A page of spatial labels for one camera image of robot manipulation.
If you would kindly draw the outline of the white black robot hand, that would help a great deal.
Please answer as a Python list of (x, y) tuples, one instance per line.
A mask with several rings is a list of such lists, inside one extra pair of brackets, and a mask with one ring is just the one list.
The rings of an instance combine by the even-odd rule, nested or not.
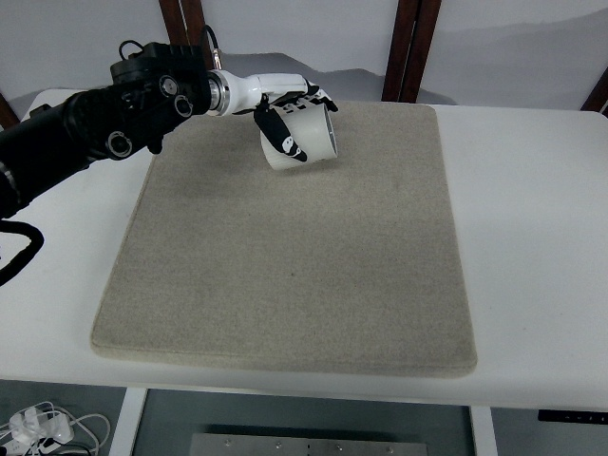
[(303, 76), (265, 73), (241, 78), (215, 70), (210, 88), (211, 114), (253, 115), (265, 159), (274, 170), (337, 157), (330, 114), (338, 108), (325, 90)]

